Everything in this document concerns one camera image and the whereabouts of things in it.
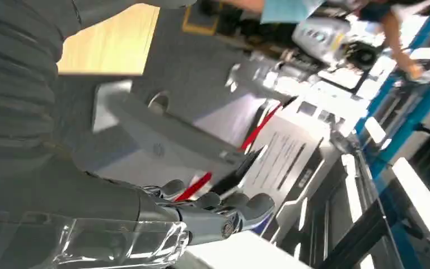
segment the robotic hand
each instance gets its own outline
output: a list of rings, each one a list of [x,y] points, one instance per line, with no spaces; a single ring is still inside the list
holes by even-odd
[[[72,185],[63,177],[47,181],[55,185],[49,192],[39,188],[45,199],[24,205],[23,212],[17,200],[13,209],[0,210],[0,269],[165,268],[188,245],[252,229],[274,208],[263,193],[252,199],[237,193],[225,201],[207,193],[195,201],[173,202],[185,189],[180,180],[137,187],[82,174],[69,178]],[[66,190],[64,196],[59,186]]]
[[[163,187],[142,188],[156,205],[187,225],[191,245],[224,240],[233,233],[252,229],[274,209],[274,201],[265,193],[252,199],[235,193],[221,201],[216,193],[209,192],[195,201],[172,202],[184,189],[180,180],[173,180]]]
[[[273,200],[263,193],[252,199],[236,193],[222,202],[217,194],[210,192],[195,201],[173,202],[172,200],[185,189],[184,183],[180,180],[173,180],[163,187],[143,188],[134,187],[126,182],[114,183],[141,191],[141,201],[147,200],[145,208],[151,204],[163,209],[163,212],[167,213],[163,217],[166,221],[139,221],[134,232],[126,233],[124,236],[125,243],[115,244],[121,240],[117,240],[118,236],[113,234],[109,235],[113,237],[111,240],[108,238],[104,241],[106,244],[102,245],[102,248],[97,247],[95,240],[88,240],[90,236],[85,236],[84,240],[80,242],[76,240],[69,244],[70,248],[74,246],[77,248],[72,253],[60,255],[60,265],[69,263],[76,265],[74,262],[77,262],[78,268],[82,268],[81,259],[85,259],[84,264],[88,266],[92,264],[91,267],[107,266],[117,261],[118,265],[123,266],[144,265],[150,268],[164,268],[174,263],[184,253],[187,245],[224,240],[233,233],[252,229],[266,219],[274,208]],[[156,219],[161,219],[161,216],[156,216],[159,215],[156,210],[152,212],[142,210],[140,216],[148,214],[154,214]]]

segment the transparent plastic cover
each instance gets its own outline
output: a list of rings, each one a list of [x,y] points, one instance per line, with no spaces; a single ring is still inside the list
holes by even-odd
[[[0,212],[0,269],[165,268],[185,252],[183,222],[73,219]]]

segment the red wire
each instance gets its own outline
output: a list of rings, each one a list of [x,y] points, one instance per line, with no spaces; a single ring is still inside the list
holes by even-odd
[[[252,133],[248,136],[245,142],[243,142],[243,144],[240,147],[240,150],[246,150],[250,146],[250,144],[252,144],[255,141],[255,139],[257,138],[261,130],[264,128],[264,126],[275,115],[276,111],[278,111],[278,109],[280,109],[281,107],[282,107],[282,104],[279,104],[278,106],[276,106],[276,108],[273,111],[271,111],[263,119],[261,124],[258,127],[256,127],[256,129],[252,131]],[[187,190],[185,190],[185,192],[181,194],[181,196],[179,196],[179,198],[177,198],[176,201],[183,201],[183,200],[189,199],[197,191],[203,188],[203,186],[205,186],[205,184],[207,184],[210,181],[210,179],[212,179],[212,173],[208,172],[207,174],[203,175],[203,177],[201,177],[199,180],[197,180],[197,182],[195,182]]]

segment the wooden table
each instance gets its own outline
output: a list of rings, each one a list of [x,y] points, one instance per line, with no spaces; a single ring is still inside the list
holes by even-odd
[[[60,74],[140,75],[146,65],[159,8],[137,4],[69,38]]]

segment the blue shirt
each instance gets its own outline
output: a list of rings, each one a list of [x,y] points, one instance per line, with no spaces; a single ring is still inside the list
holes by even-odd
[[[390,9],[389,4],[370,2],[360,10],[358,18],[361,21],[380,22]]]
[[[304,3],[307,1],[315,4],[323,2],[317,0],[265,0],[261,22],[297,23],[303,21],[310,15],[306,15]],[[390,8],[389,4],[370,2],[360,10],[359,19],[380,22]]]

